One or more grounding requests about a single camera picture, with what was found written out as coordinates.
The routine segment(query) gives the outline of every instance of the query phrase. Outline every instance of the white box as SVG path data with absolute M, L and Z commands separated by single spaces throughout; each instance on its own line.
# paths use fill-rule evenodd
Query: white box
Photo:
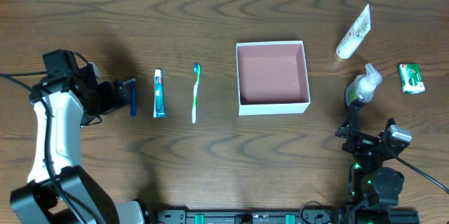
M 303 113 L 310 104 L 302 41 L 236 45 L 239 115 Z

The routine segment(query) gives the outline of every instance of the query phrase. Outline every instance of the green soap package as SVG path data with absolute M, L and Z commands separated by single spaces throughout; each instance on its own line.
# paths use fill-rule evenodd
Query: green soap package
M 400 64 L 398 66 L 401 77 L 402 91 L 408 94 L 421 93 L 425 90 L 420 66 L 416 63 Z

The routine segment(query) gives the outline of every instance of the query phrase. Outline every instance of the wood grain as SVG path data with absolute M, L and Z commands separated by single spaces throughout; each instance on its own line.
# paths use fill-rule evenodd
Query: wood grain
M 82 129 L 87 172 L 115 201 L 155 207 L 299 208 L 338 204 L 350 154 L 333 136 L 347 115 L 345 87 L 371 62 L 382 74 L 362 129 L 389 117 L 411 130 L 402 158 L 449 181 L 449 0 L 0 0 L 0 70 L 43 69 L 41 55 L 70 49 L 103 79 L 137 77 L 138 116 L 128 108 Z M 372 29 L 351 60 L 336 45 L 366 4 Z M 235 43 L 303 40 L 311 93 L 304 114 L 239 117 Z M 201 63 L 198 122 L 191 123 L 193 64 Z M 426 91 L 405 95 L 400 62 L 420 64 Z M 167 117 L 153 119 L 154 70 L 164 73 Z M 36 77 L 22 80 L 29 85 Z M 16 223 L 11 190 L 25 184 L 36 117 L 19 86 L 0 81 L 0 218 Z M 449 197 L 396 161 L 400 206 L 423 223 L 449 220 Z

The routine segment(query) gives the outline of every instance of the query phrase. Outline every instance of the green toothbrush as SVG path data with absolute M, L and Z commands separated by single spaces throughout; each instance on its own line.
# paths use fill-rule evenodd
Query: green toothbrush
M 194 72 L 196 73 L 196 83 L 194 85 L 194 105 L 192 106 L 192 122 L 195 124 L 196 122 L 196 94 L 198 93 L 198 85 L 199 85 L 199 76 L 201 74 L 201 66 L 199 63 L 195 63 Z

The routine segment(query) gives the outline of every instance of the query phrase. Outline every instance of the transparent bottle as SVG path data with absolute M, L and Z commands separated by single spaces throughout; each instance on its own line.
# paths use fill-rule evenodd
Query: transparent bottle
M 346 88 L 344 99 L 346 105 L 355 105 L 362 108 L 373 99 L 376 86 L 382 82 L 382 76 L 368 63 L 365 65 L 366 74 L 358 75 Z

